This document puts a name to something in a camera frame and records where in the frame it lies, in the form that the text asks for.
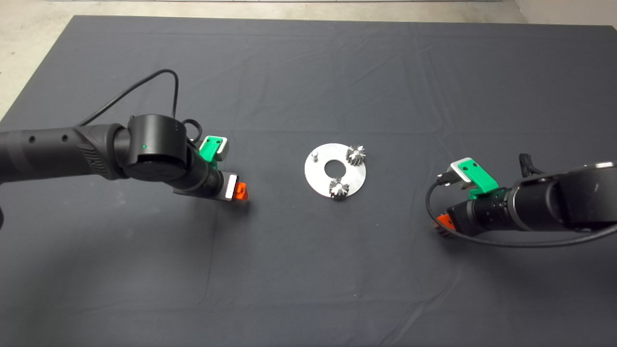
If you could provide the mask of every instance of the concrete floor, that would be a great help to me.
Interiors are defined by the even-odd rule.
[[[393,22],[527,23],[500,2],[49,2],[0,0],[0,119],[68,21],[81,15],[140,15]]]

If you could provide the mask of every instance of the table surface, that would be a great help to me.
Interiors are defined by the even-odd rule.
[[[506,186],[520,152],[545,170],[614,159],[615,29],[75,17],[0,130],[71,126],[161,68],[180,75],[178,118],[230,139],[221,167],[250,203],[97,176],[3,185],[0,345],[615,344],[617,237],[485,248],[436,236],[423,204],[461,157]],[[170,112],[165,79],[98,122]],[[304,177],[330,142],[368,153],[340,203]]]

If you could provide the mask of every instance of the metal gear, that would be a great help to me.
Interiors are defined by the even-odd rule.
[[[342,200],[349,192],[349,185],[341,183],[340,178],[333,178],[330,182],[330,197],[334,200]]]
[[[364,162],[366,151],[364,146],[349,147],[347,149],[347,162],[353,166],[358,166]]]

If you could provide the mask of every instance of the wall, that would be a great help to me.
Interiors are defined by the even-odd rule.
[[[597,24],[617,28],[617,0],[516,0],[529,23]]]

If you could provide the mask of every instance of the round metal plate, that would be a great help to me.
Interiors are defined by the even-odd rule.
[[[346,160],[349,147],[340,143],[326,143],[312,150],[304,162],[304,175],[309,185],[320,195],[330,198],[330,182],[332,178],[326,174],[326,163],[339,161],[345,166],[345,175],[341,183],[349,185],[347,196],[353,195],[364,184],[366,166],[364,163],[352,166]],[[317,161],[313,160],[313,153],[317,152]]]

